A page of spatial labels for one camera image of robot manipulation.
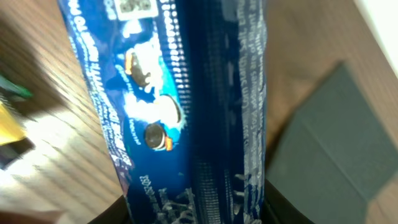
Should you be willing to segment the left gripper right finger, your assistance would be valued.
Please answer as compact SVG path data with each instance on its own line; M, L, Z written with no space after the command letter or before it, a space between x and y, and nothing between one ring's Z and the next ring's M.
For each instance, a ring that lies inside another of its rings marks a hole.
M300 213L268 180L265 180L266 202L270 215L276 223L314 224Z

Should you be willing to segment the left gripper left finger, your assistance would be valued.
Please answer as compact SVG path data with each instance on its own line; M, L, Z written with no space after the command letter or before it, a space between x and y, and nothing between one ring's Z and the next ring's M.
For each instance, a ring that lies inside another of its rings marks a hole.
M88 224L132 224L124 196L120 196L108 209Z

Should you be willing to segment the black cardboard gift box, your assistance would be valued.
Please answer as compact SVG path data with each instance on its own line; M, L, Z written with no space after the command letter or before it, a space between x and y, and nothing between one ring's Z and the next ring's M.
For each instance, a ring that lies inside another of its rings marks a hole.
M397 146L344 63L293 114L267 179L313 223L397 222Z

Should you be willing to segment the yellow Hacks candy bag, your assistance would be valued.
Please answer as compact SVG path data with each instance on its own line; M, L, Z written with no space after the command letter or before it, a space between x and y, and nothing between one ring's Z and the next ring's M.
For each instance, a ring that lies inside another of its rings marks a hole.
M1 145L18 142L26 138L20 122L20 114L5 99L1 99Z

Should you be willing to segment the blue Oreo cookie pack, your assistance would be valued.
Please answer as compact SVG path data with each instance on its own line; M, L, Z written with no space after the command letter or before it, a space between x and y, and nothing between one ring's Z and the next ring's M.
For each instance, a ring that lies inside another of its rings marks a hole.
M58 6L134 223L260 223L259 0Z

